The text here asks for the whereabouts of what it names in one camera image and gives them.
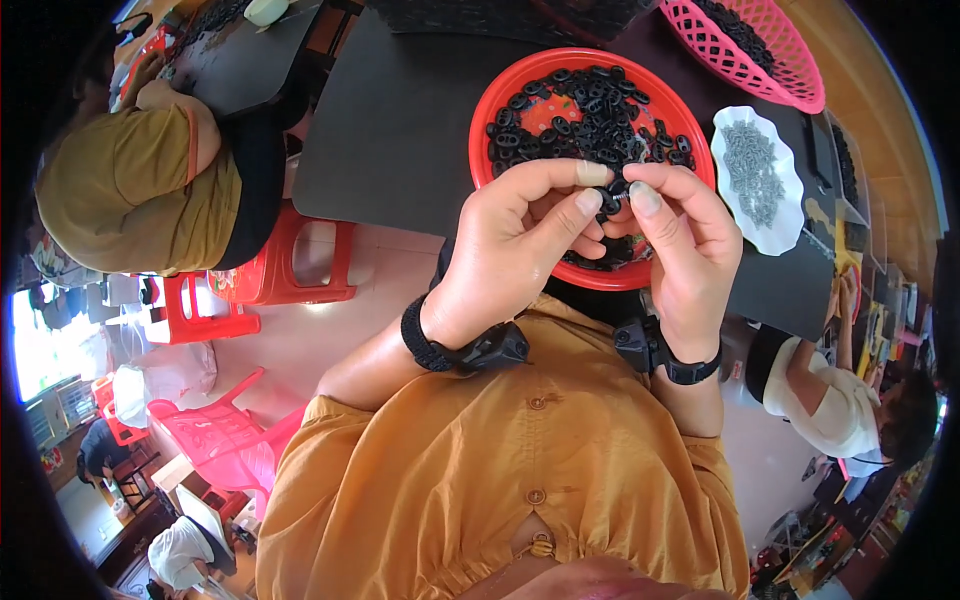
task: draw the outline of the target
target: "person in white shirt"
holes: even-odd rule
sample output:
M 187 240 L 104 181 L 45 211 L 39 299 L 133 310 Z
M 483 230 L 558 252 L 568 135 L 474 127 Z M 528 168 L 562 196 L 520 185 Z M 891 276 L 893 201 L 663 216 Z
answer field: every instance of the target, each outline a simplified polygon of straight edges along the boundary
M 749 334 L 743 385 L 768 413 L 788 419 L 797 433 L 827 456 L 876 456 L 878 450 L 884 466 L 906 470 L 933 443 L 936 390 L 925 372 L 912 372 L 881 398 L 872 382 L 853 373 L 855 296 L 846 276 L 840 277 L 838 288 L 827 312 L 829 322 L 839 301 L 837 366 L 831 367 L 814 343 L 763 326 Z M 725 353 L 728 340 L 736 337 L 733 328 L 726 332 Z
M 236 559 L 202 525 L 189 516 L 181 516 L 160 533 L 147 550 L 150 567 L 163 591 L 180 599 L 194 586 L 202 585 L 208 575 L 219 570 L 236 573 Z

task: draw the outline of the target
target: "table top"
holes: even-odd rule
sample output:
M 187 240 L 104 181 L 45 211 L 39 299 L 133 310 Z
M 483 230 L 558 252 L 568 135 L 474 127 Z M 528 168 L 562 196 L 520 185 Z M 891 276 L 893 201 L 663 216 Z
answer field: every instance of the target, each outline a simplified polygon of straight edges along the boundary
M 467 138 L 476 103 L 501 71 L 542 49 L 486 36 L 393 35 L 375 11 L 364 11 L 330 74 L 304 144 L 295 207 L 311 217 L 455 235 L 460 207 L 474 189 Z M 635 21 L 608 49 L 670 85 L 708 140 L 713 115 L 726 106 L 750 105 L 773 121 L 794 150 L 804 197 L 815 200 L 833 223 L 835 192 L 820 191 L 802 113 L 713 75 L 658 12 Z M 822 115 L 814 121 L 821 128 L 826 123 Z M 839 180 L 835 172 L 828 182 L 833 180 Z M 823 223 L 814 230 L 834 247 Z M 762 255 L 745 244 L 728 310 L 817 340 L 832 274 L 832 259 L 804 235 L 781 256 Z
M 317 22 L 323 0 L 299 0 L 261 31 L 239 16 L 207 32 L 174 61 L 171 85 L 202 100 L 219 117 L 275 101 Z

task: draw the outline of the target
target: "fingernail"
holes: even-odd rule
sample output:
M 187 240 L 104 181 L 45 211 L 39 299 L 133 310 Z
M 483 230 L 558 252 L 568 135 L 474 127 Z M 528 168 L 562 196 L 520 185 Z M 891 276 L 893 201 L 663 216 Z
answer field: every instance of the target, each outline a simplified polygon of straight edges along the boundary
M 576 203 L 577 208 L 580 208 L 580 212 L 584 213 L 584 216 L 592 217 L 600 210 L 600 204 L 603 203 L 603 196 L 600 195 L 600 192 L 589 187 L 580 192 L 580 196 L 577 196 L 574 203 Z
M 634 181 L 630 184 L 630 204 L 641 217 L 649 217 L 660 210 L 663 198 L 648 183 Z
M 606 184 L 607 167 L 588 160 L 578 160 L 577 183 L 583 186 Z

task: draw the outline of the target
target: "white scalloped dish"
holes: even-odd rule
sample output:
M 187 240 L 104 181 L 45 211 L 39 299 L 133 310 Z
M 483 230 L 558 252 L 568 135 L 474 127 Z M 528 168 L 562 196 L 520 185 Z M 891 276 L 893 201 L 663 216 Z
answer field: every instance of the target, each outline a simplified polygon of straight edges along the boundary
M 755 123 L 756 128 L 774 142 L 774 172 L 783 183 L 783 200 L 777 206 L 777 215 L 770 228 L 755 225 L 740 208 L 739 195 L 730 188 L 730 170 L 724 160 L 727 143 L 721 130 L 736 121 Z M 717 164 L 717 192 L 732 211 L 743 237 L 756 246 L 761 254 L 780 256 L 797 245 L 804 227 L 804 184 L 794 168 L 793 151 L 780 139 L 777 126 L 756 114 L 752 107 L 723 108 L 713 115 L 713 125 L 716 131 L 710 141 L 710 151 Z

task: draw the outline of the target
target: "person in olive green shirt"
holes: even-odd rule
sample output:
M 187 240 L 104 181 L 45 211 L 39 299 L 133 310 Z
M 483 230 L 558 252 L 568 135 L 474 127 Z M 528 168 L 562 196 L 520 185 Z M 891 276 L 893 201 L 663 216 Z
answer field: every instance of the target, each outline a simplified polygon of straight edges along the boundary
M 283 132 L 308 98 L 289 94 L 218 124 L 203 102 L 156 79 L 162 66 L 161 55 L 145 57 L 119 110 L 108 112 L 113 37 L 105 36 L 54 117 L 37 207 L 53 239 L 89 269 L 232 269 L 257 255 L 276 223 Z

